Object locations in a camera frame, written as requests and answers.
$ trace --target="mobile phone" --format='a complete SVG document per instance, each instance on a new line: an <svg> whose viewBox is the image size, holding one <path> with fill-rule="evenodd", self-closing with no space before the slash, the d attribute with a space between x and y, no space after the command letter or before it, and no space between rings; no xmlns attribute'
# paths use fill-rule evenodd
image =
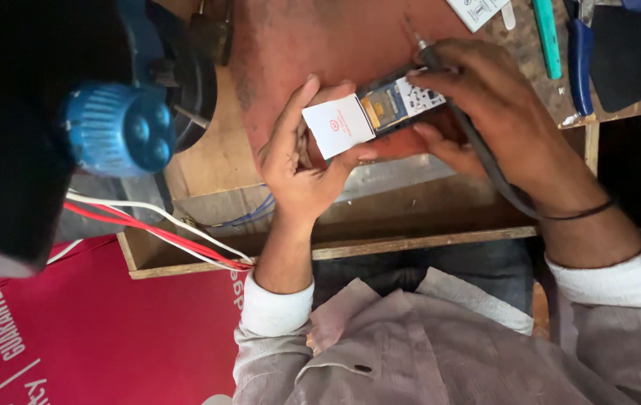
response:
<svg viewBox="0 0 641 405"><path fill-rule="evenodd" d="M417 122L446 102L433 90L408 83L406 73L410 69L425 68L407 65L356 91L376 138Z"/></svg>

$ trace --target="shirt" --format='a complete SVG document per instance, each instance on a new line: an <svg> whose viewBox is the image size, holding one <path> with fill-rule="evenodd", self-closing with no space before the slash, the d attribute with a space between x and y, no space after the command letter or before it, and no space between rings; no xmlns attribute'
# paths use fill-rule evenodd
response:
<svg viewBox="0 0 641 405"><path fill-rule="evenodd" d="M452 276L438 270L417 293L385 298L355 280L324 304L342 305L327 314L321 306L320 316L310 315L313 285L277 295L250 274L233 402L641 404L641 254L594 270L548 265L573 302L577 357L519 333L523 318L494 311L487 294L443 293L439 281ZM311 328L321 335L316 356L306 345Z"/></svg>

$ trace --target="white shirt cuff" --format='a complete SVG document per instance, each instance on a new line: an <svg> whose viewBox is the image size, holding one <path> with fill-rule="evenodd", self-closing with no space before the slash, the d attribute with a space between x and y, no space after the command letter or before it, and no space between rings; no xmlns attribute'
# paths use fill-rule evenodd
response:
<svg viewBox="0 0 641 405"><path fill-rule="evenodd" d="M251 272L245 278L241 321L256 335L288 335L307 322L315 288L316 282L313 281L307 289L295 294L274 294L257 285Z"/></svg>
<svg viewBox="0 0 641 405"><path fill-rule="evenodd" d="M546 263L563 295L588 305L641 308L641 254L602 269L569 269Z"/></svg>

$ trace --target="hand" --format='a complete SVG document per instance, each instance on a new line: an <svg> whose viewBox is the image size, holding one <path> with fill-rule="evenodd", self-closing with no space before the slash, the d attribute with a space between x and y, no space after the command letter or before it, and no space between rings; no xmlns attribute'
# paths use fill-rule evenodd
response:
<svg viewBox="0 0 641 405"><path fill-rule="evenodd" d="M319 91L320 87L318 77L309 75L307 82L290 96L268 143L259 152L261 176L276 199L277 215L310 226L341 194L348 175L361 160L378 155L372 144L361 143L335 156L325 169L310 166L306 159L307 127L301 110L356 90L350 81Z"/></svg>
<svg viewBox="0 0 641 405"><path fill-rule="evenodd" d="M606 201L505 48L477 40L445 40L434 47L458 73L411 71L408 81L452 97L470 116L509 182L527 192L547 215L572 214ZM430 124L414 129L429 151L453 170L486 176L470 145L445 139Z"/></svg>

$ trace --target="left hand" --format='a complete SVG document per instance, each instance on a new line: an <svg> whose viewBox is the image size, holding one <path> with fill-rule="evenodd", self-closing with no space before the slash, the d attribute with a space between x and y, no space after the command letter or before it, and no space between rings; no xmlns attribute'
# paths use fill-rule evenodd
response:
<svg viewBox="0 0 641 405"><path fill-rule="evenodd" d="M351 171L362 160L378 155L372 144L361 143L335 156L326 169L311 167L307 159L301 159L307 156L308 144L301 110L356 90L350 81L323 90L320 87L320 79L309 75L290 96L268 143L259 152L261 176L276 199L276 214L311 226L341 194Z"/></svg>

